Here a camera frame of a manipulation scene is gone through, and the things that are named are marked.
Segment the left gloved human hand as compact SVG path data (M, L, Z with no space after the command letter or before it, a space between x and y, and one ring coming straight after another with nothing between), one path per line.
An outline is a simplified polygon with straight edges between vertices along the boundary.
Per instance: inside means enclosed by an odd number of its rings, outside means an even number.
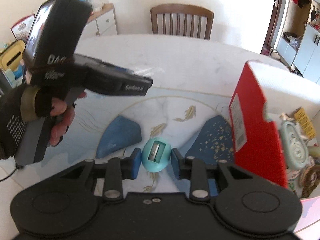
M74 120L74 107L26 83L5 93L1 96L1 159L16 154L18 132L27 122L61 114L63 119L52 128L49 139L51 146L58 145Z

